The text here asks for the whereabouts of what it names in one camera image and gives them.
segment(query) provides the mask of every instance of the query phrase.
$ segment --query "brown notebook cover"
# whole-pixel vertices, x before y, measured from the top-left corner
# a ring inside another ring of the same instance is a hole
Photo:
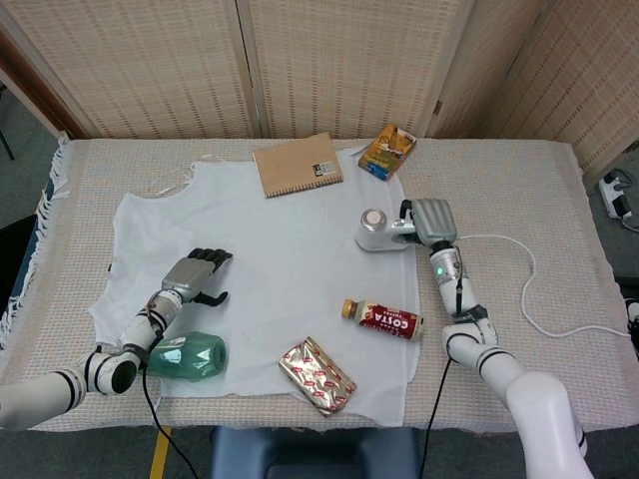
[[[328,133],[255,150],[253,156],[267,198],[343,181]]]

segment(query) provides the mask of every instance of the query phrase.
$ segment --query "bottle label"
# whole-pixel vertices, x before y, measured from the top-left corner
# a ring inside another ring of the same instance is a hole
[[[381,304],[372,304],[364,310],[359,325],[387,332],[393,336],[412,339],[418,321],[419,317],[416,314],[391,309]]]

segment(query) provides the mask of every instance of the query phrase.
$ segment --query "red and silver packet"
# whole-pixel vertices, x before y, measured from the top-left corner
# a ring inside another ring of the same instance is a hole
[[[310,336],[282,356],[280,369],[324,417],[342,410],[357,389]]]

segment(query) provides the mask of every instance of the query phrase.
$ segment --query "beige tablecloth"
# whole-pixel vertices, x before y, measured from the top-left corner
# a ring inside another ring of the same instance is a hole
[[[2,383],[64,367],[94,348],[87,308],[103,291],[113,248],[112,219],[124,193],[147,195],[153,179],[187,167],[202,155],[249,161],[275,140],[91,140],[68,144],[69,198],[53,202],[47,238],[24,306],[0,354]],[[335,147],[364,145],[335,141]],[[542,141],[419,140],[400,169],[408,198],[442,198],[452,206],[461,235],[499,234],[525,242],[539,272],[528,309],[546,328],[583,324],[625,328],[625,309],[604,257],[576,159],[569,146]],[[160,183],[178,182],[179,172]],[[629,340],[602,332],[566,339],[541,335],[519,310],[530,273],[525,252],[499,239],[462,243],[478,300],[488,308],[504,347],[530,369],[557,375],[568,388],[587,430],[639,422],[639,364]],[[408,386],[404,422],[423,427],[430,415],[446,356],[441,329],[449,318],[427,261],[418,253],[421,313],[426,334],[415,379]],[[152,380],[152,394],[158,383]],[[315,429],[371,425],[357,416],[322,418],[287,395],[164,399],[161,421],[174,426],[305,426]],[[39,426],[77,430],[150,424],[140,381],[119,397],[90,394],[68,414]],[[434,427],[513,430],[508,412],[475,374],[453,365]]]

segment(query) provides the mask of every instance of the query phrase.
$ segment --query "power strip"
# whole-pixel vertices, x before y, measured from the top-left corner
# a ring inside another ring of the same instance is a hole
[[[610,218],[621,220],[622,218],[628,219],[632,216],[630,204],[621,189],[619,178],[609,173],[599,180],[599,191],[601,192],[601,198],[603,198],[603,203],[606,206],[606,211]]]

